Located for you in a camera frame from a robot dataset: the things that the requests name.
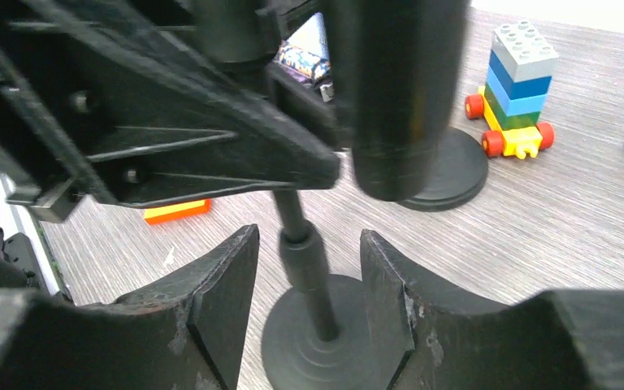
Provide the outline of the black front microphone stand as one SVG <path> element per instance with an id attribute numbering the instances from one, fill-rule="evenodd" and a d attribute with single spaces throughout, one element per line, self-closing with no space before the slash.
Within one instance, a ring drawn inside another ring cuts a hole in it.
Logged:
<path id="1" fill-rule="evenodd" d="M 278 24 L 266 1 L 193 1 L 200 47 L 242 85 L 267 96 L 298 121 L 320 126 L 330 111 L 311 87 L 280 64 L 269 67 Z M 279 255 L 291 288 L 262 331 L 262 363 L 275 389 L 392 389 L 401 365 L 388 365 L 371 333 L 373 305 L 402 311 L 398 284 L 333 275 L 323 238 L 294 190 L 274 192 L 281 219 Z"/>

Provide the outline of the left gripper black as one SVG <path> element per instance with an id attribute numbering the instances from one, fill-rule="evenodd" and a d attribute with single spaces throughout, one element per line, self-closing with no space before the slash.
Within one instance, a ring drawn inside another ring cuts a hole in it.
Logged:
<path id="1" fill-rule="evenodd" d="M 7 200 L 64 220 L 81 196 L 123 204 L 108 163 L 124 112 L 124 72 L 102 42 L 120 35 L 121 1 L 0 1 L 0 167 Z"/>

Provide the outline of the black handheld microphone front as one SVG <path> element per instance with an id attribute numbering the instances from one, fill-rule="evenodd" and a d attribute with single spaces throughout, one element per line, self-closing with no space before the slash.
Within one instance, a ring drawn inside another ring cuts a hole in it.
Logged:
<path id="1" fill-rule="evenodd" d="M 421 192 L 450 120 L 467 1 L 325 1 L 336 115 L 368 196 Z"/>

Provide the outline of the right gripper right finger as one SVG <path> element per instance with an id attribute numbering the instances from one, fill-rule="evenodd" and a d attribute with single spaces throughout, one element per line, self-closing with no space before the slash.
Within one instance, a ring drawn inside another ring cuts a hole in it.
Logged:
<path id="1" fill-rule="evenodd" d="M 382 389 L 624 389 L 624 291 L 557 289 L 505 305 L 361 235 Z"/>

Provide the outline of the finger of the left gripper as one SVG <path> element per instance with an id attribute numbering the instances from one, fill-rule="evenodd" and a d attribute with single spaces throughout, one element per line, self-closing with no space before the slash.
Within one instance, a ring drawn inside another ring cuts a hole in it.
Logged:
<path id="1" fill-rule="evenodd" d="M 340 160 L 313 133 L 121 2 L 120 35 L 102 42 L 124 73 L 107 158 L 123 174 L 120 206 L 334 186 Z"/>

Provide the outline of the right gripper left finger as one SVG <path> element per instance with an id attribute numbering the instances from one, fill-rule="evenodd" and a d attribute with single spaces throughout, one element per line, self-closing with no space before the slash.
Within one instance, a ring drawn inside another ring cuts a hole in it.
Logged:
<path id="1" fill-rule="evenodd" d="M 234 389 L 258 265 L 246 225 L 108 304 L 0 289 L 0 389 Z"/>

